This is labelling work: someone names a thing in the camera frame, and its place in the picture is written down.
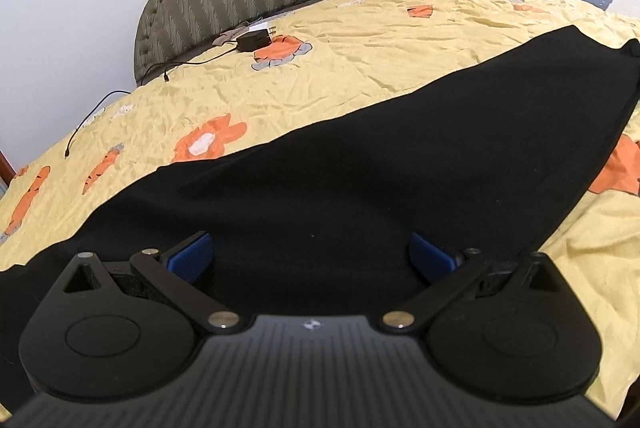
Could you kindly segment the black pants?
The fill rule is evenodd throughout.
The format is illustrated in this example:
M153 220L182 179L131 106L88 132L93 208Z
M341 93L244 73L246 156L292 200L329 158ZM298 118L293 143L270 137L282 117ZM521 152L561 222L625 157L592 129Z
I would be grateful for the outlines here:
M539 248L639 98L639 43L575 27L410 94L216 160L164 166L1 275L1 402L32 396L18 339L73 255L108 262L208 232L201 291L241 312L373 313L413 296L412 234L508 258Z

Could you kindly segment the yellow carrot print bedsheet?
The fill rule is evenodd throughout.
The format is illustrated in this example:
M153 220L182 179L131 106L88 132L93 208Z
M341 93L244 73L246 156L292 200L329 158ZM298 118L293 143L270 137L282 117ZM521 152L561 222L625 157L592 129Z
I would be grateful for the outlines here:
M637 19L581 0L322 0L276 19L271 44L206 50L113 102L17 173L1 202L1 275L69 239L130 184L175 163L216 160L307 125L410 94L542 34L575 27L605 46L639 43ZM613 275L639 245L636 166L613 161L639 143L639 103L585 194L539 247L561 265L599 261L591 292L570 284L613 343L591 396L618 411L637 376L634 292Z

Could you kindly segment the black power adapter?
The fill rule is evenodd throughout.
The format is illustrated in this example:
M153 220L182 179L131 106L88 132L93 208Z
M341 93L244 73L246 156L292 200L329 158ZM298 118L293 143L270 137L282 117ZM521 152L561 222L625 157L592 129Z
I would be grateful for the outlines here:
M235 40L236 50L240 53L253 53L271 44L271 36L267 29L247 31Z

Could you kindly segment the white plug charger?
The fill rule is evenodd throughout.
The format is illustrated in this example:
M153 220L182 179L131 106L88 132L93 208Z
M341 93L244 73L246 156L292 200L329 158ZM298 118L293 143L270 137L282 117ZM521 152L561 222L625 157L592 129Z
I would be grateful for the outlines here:
M248 27L248 33L251 36L274 36L277 27L272 21L259 21Z

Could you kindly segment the brown wooden door frame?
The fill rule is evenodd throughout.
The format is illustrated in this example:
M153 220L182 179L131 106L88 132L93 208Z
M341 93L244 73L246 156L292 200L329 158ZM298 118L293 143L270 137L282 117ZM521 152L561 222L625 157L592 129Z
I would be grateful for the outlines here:
M15 177L15 171L6 156L0 151L0 179L4 186L9 186Z

